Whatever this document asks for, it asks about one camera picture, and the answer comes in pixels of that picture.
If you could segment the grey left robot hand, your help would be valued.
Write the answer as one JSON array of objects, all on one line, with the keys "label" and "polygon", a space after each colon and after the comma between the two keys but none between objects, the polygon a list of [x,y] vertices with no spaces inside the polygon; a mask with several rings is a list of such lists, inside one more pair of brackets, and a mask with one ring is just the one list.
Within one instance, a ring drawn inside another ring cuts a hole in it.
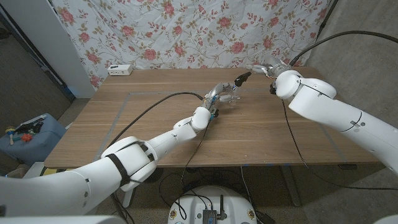
[{"label": "grey left robot hand", "polygon": [[240,99],[239,87],[234,83],[219,83],[210,90],[203,98],[201,107],[206,108],[211,119],[218,116],[217,103],[232,103]]}]

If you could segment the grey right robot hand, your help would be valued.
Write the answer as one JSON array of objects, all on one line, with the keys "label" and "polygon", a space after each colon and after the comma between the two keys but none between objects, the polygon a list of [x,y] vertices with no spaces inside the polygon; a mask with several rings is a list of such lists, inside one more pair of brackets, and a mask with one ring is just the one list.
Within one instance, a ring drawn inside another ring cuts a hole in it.
[{"label": "grey right robot hand", "polygon": [[246,69],[252,70],[254,73],[263,74],[267,78],[276,79],[281,73],[290,70],[291,66],[276,57],[266,56],[262,63],[247,64]]}]

